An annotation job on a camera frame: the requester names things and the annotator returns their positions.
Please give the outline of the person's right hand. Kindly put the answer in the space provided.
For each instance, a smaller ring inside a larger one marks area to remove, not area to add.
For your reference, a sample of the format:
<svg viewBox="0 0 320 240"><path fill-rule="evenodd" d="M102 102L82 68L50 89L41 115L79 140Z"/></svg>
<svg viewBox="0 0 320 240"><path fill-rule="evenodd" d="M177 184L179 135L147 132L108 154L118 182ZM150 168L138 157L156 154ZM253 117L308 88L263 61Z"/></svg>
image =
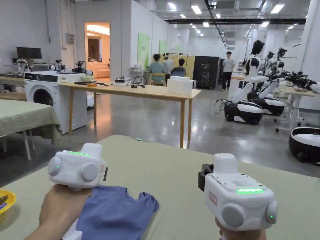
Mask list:
<svg viewBox="0 0 320 240"><path fill-rule="evenodd" d="M222 236L220 240L266 240L266 230L254 231L230 231L222 226L222 224L215 218L215 223L219 227L219 234Z"/></svg>

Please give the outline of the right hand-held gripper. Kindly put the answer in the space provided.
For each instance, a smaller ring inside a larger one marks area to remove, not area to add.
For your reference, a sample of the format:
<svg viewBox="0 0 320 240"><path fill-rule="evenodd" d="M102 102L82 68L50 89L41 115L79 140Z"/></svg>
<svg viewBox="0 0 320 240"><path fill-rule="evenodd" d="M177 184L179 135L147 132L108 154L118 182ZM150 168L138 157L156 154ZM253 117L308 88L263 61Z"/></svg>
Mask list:
<svg viewBox="0 0 320 240"><path fill-rule="evenodd" d="M278 219L274 193L247 174L238 171L230 153L217 153L213 164L203 164L198 188L217 220L231 231L268 229Z"/></svg>

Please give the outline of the person's left hand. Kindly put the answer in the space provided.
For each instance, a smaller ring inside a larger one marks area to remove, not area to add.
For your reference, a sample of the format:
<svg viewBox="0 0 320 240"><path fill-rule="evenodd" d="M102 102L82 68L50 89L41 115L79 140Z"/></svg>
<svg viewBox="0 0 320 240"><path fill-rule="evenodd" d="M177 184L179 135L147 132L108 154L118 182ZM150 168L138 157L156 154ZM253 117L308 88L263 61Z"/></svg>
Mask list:
<svg viewBox="0 0 320 240"><path fill-rule="evenodd" d="M39 216L39 225L55 229L63 236L80 216L92 189L73 191L64 185L53 185L45 195Z"/></svg>

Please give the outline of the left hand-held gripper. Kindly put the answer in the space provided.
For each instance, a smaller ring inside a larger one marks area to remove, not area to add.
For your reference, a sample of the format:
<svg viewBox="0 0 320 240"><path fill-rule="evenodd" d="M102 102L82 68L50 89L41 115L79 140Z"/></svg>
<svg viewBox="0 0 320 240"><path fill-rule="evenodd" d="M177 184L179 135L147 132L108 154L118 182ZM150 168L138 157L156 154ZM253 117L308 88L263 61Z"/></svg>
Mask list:
<svg viewBox="0 0 320 240"><path fill-rule="evenodd" d="M57 152L48 164L49 180L70 189L72 196L82 189L101 186L108 173L101 153L102 146L97 143L85 143L79 152Z"/></svg>

